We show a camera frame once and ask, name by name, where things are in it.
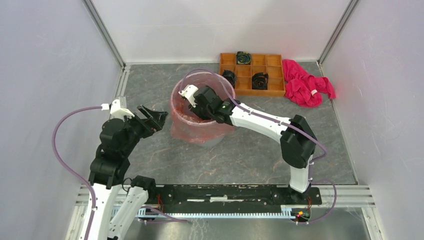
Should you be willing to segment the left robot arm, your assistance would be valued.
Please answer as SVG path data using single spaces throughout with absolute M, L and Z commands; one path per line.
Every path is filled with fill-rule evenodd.
M 130 154 L 141 139 L 163 129 L 168 112 L 141 105 L 137 108 L 144 115 L 141 118 L 121 106 L 118 100 L 106 108 L 113 118 L 102 125 L 100 145 L 90 165 L 89 208 L 83 223 L 86 230 L 80 235 L 82 240 L 122 240 L 141 206 L 151 204 L 157 198 L 155 180 L 138 175 L 132 179 L 118 212 L 112 215 L 130 166 Z

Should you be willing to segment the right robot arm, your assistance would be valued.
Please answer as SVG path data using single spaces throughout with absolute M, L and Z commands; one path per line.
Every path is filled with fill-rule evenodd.
M 282 158 L 290 166 L 289 199 L 302 204 L 309 198 L 309 165 L 318 141 L 304 117 L 275 116 L 230 97 L 221 99 L 209 86 L 198 88 L 189 84 L 179 95 L 202 120 L 249 129 L 278 142 Z

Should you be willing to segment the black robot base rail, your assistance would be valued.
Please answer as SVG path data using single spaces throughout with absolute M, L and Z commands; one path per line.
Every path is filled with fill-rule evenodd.
M 130 190 L 147 188 L 141 203 L 162 213 L 277 213 L 281 208 L 310 208 L 322 204 L 319 188 L 305 193 L 276 184 L 156 184 L 136 177 Z

